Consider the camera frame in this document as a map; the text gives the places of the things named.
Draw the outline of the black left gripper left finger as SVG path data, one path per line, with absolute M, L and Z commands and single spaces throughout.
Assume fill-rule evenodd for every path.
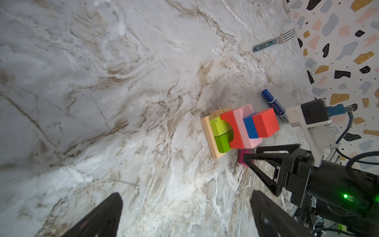
M 120 194 L 112 193 L 63 236 L 115 237 L 122 208 L 123 201 Z

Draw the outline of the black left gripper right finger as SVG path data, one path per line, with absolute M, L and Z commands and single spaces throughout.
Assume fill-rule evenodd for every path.
M 263 192 L 254 190 L 250 199 L 260 237 L 311 237 L 312 234 Z

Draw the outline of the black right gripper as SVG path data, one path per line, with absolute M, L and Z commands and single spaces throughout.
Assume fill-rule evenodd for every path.
M 307 195 L 323 202 L 341 205 L 349 193 L 349 178 L 345 167 L 322 161 L 314 167 L 310 151 L 301 144 L 261 146 L 256 154 L 246 154 L 243 161 L 276 197 L 282 189 L 292 193 L 291 203 L 301 207 Z

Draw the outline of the small red cube block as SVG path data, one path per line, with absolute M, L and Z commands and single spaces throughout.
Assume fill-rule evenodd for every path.
M 252 116 L 259 138 L 268 138 L 279 131 L 279 124 L 273 108 L 262 110 Z

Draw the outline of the blue cube block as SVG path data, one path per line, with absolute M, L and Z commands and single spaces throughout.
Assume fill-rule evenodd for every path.
M 251 114 L 251 115 L 249 115 L 249 116 L 247 116 L 246 118 L 243 119 L 246 131 L 247 131 L 247 134 L 248 134 L 248 136 L 249 136 L 250 139 L 257 139 L 257 138 L 259 138 L 258 132 L 257 132 L 255 124 L 254 124 L 254 120 L 253 120 L 253 116 L 255 114 L 256 113 L 253 113 L 253 114 Z

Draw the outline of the red arch block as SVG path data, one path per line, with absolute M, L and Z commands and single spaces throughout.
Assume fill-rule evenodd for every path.
M 236 123 L 236 119 L 234 116 L 234 110 L 230 110 L 228 112 L 221 114 L 220 118 L 222 120 L 226 121 L 227 123 L 229 123 L 230 126 L 232 127 L 232 130 L 234 133 L 234 138 L 233 138 L 233 140 L 231 140 L 229 142 L 230 147 L 232 149 L 243 149 L 243 148 L 245 148 L 243 141 L 242 141 L 242 138 L 241 138 L 241 134 L 240 134 L 239 129 L 238 129 L 238 125 Z

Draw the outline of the dark green rectangular block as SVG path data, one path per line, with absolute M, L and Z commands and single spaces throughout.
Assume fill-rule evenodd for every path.
M 230 142 L 234 139 L 234 131 L 230 130 L 220 136 L 215 136 L 215 142 L 219 153 L 227 153 L 231 150 Z

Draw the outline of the lime green rectangular block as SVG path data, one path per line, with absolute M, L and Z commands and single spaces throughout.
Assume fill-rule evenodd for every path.
M 214 136 L 221 136 L 232 130 L 231 125 L 220 117 L 210 119 L 209 123 Z

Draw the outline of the natural wood block marked 31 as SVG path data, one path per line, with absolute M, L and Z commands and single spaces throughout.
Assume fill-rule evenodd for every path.
M 203 126 L 203 130 L 205 132 L 205 135 L 206 135 L 208 146 L 210 148 L 211 156 L 214 159 L 219 159 L 220 157 L 224 156 L 226 153 L 220 153 L 218 151 L 218 147 L 217 147 L 217 144 L 216 144 L 216 141 L 215 141 L 212 129 L 211 129 L 211 125 L 210 125 L 210 120 L 214 119 L 214 118 L 215 118 L 215 115 L 210 114 L 206 117 L 201 118 L 201 123 Z

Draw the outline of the natural wood block marked 58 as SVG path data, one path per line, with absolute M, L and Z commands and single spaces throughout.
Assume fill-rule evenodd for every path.
M 226 107 L 226 108 L 223 108 L 223 109 L 221 110 L 221 114 L 226 113 L 226 112 L 228 112 L 228 111 L 231 111 L 232 109 L 233 109 L 232 106 L 228 106 L 228 107 Z

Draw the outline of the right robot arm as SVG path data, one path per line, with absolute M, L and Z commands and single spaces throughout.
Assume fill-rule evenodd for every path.
M 258 147 L 243 161 L 274 196 L 286 189 L 299 208 L 315 198 L 320 217 L 345 225 L 357 237 L 379 235 L 377 175 L 328 161 L 315 167 L 312 153 L 299 144 Z

